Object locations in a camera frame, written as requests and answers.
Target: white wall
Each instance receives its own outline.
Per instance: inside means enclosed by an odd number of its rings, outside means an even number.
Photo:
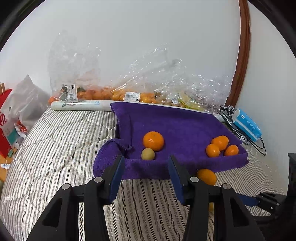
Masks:
[[[296,58],[274,25],[252,4],[249,7],[250,58],[237,107],[262,130],[265,168],[286,190],[287,153],[296,152]]]
[[[145,51],[168,44],[190,72],[232,79],[240,35],[237,0],[46,0],[0,52],[0,81],[13,87],[27,74],[51,93],[49,49],[62,30],[101,48],[101,79],[115,80]]]

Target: red box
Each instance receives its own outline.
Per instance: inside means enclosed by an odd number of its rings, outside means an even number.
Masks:
[[[12,89],[6,90],[2,95],[0,95],[0,108],[2,107],[4,101],[6,100],[6,98],[8,97],[11,91]],[[4,158],[7,157],[9,151],[11,150],[11,146],[8,140],[6,139],[6,136],[4,135],[3,130],[1,128],[6,122],[7,122],[7,119],[5,118],[4,114],[0,112],[0,154]]]

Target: tangerine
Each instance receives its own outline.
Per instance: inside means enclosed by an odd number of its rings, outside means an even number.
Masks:
[[[214,186],[217,181],[217,177],[214,172],[209,169],[200,169],[197,171],[196,176],[204,181],[208,185]]]
[[[224,151],[225,156],[234,156],[239,153],[239,148],[236,145],[231,145],[227,147],[227,149]]]
[[[227,136],[218,136],[212,139],[211,143],[218,146],[220,151],[223,151],[226,149],[229,139]]]
[[[209,144],[205,149],[208,157],[217,157],[220,155],[220,149],[215,144]]]
[[[151,148],[154,151],[160,151],[163,148],[165,140],[163,136],[156,132],[151,131],[144,135],[143,145],[145,148]]]

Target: bed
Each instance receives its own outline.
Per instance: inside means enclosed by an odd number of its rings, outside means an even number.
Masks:
[[[102,145],[115,137],[113,112],[53,111],[36,123],[15,156],[4,183],[0,218],[16,241],[27,239],[38,217],[64,183],[86,184],[93,178],[93,161]],[[218,172],[217,185],[229,183],[245,195],[260,191],[284,194],[265,173],[252,146],[249,163]],[[258,207],[256,216],[269,215]],[[188,208],[177,201],[170,180],[122,180],[117,198],[104,207],[110,240],[182,240]],[[213,215],[208,221],[213,239]],[[79,207],[79,238],[84,240],[83,203]]]

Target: blue tissue package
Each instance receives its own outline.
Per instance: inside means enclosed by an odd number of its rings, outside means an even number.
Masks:
[[[262,134],[256,123],[239,108],[232,115],[232,121],[254,142],[257,141]]]

